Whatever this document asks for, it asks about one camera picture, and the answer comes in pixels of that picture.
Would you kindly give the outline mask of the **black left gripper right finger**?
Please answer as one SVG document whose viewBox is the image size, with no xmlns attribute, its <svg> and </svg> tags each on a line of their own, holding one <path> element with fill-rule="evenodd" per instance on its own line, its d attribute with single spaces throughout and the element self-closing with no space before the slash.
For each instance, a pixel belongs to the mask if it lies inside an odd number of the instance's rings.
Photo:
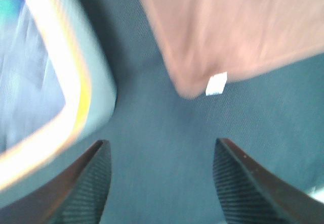
<svg viewBox="0 0 324 224">
<path fill-rule="evenodd" d="M 217 139 L 213 179 L 227 223 L 323 223 L 323 203 L 281 180 L 229 139 Z"/>
</svg>

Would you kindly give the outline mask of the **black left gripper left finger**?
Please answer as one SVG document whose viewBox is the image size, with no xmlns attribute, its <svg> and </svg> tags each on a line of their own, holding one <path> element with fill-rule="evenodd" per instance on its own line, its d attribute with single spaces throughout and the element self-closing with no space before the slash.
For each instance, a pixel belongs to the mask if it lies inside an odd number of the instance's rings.
<svg viewBox="0 0 324 224">
<path fill-rule="evenodd" d="M 99 223 L 110 183 L 110 143 L 98 140 L 55 178 L 1 208 L 1 223 Z"/>
</svg>

